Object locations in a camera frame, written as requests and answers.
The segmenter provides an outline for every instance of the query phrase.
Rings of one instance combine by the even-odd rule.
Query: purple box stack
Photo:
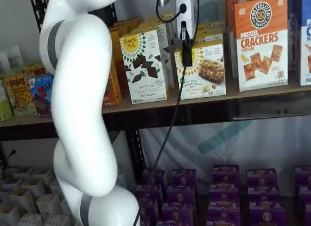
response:
[[[241,225],[238,165],[213,165],[206,226]]]

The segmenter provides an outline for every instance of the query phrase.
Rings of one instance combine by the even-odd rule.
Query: metal shelf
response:
[[[239,92],[236,79],[228,80],[226,96],[181,101],[175,125],[311,115],[311,86],[300,87],[290,79],[287,86],[247,92]],[[106,127],[114,131],[169,126],[177,97],[178,89],[161,102],[131,104],[125,98],[121,105],[104,110]],[[0,122],[0,141],[55,137],[51,118],[13,117]]]

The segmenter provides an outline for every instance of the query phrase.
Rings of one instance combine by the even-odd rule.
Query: blue box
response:
[[[52,75],[35,76],[28,78],[31,95],[39,117],[51,116]]]

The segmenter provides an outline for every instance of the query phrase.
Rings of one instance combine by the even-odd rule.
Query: white packet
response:
[[[24,65],[24,61],[20,54],[18,45],[14,45],[5,49],[5,52],[8,55],[10,67],[12,69],[19,68]]]
[[[6,74],[10,69],[8,55],[5,51],[0,51],[0,74]]]

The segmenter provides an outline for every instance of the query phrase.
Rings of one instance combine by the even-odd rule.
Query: black cable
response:
[[[161,18],[161,16],[159,15],[159,11],[158,11],[158,4],[159,4],[159,1],[160,1],[160,0],[157,0],[157,1],[156,1],[156,6],[155,6],[155,8],[156,8],[156,15],[157,15],[158,19],[159,19],[161,22],[164,21],[163,23],[170,23],[170,22],[168,22],[168,20],[161,20],[162,18]],[[194,43],[195,43],[196,34],[197,34],[197,31],[198,31],[198,27],[199,27],[200,0],[197,0],[197,6],[198,6],[198,8],[197,8],[197,18],[196,18],[195,33],[194,33],[193,40],[192,40],[191,45],[190,45],[190,46],[191,46],[190,50],[192,50],[192,47],[193,47],[193,45],[194,45]],[[178,93],[178,99],[177,99],[177,103],[176,103],[176,106],[175,106],[173,118],[172,118],[172,120],[171,120],[171,124],[170,124],[169,130],[168,130],[167,133],[166,133],[166,136],[165,136],[165,139],[164,139],[163,144],[162,144],[162,146],[161,146],[161,149],[160,149],[160,151],[159,151],[159,153],[158,153],[158,155],[157,155],[157,157],[156,157],[156,159],[155,159],[155,162],[154,162],[154,164],[153,164],[153,166],[152,166],[152,172],[151,172],[151,174],[150,174],[150,177],[149,177],[149,181],[148,181],[147,186],[150,185],[150,183],[151,183],[152,177],[153,177],[153,175],[154,175],[154,173],[155,173],[154,170],[156,169],[156,166],[157,166],[157,164],[158,164],[158,162],[159,162],[159,160],[160,160],[160,157],[161,157],[162,152],[163,152],[163,150],[164,150],[164,148],[165,148],[166,142],[167,142],[167,140],[169,139],[170,133],[171,133],[172,128],[173,128],[173,126],[174,126],[174,123],[175,123],[175,121],[176,121],[177,113],[178,113],[178,110],[179,110],[179,103],[180,103],[180,98],[181,98],[181,92],[182,92],[182,89],[183,89],[183,83],[184,83],[184,79],[185,79],[186,69],[187,69],[187,67],[184,67],[183,76],[182,76],[182,79],[181,79],[181,86],[180,86],[180,90],[179,90],[179,93]],[[140,207],[139,207],[139,209],[138,209],[138,213],[137,213],[137,215],[136,215],[136,218],[135,218],[135,221],[134,221],[133,226],[136,226],[136,224],[137,224],[137,222],[138,222],[138,219],[139,219],[139,215],[140,215]]]

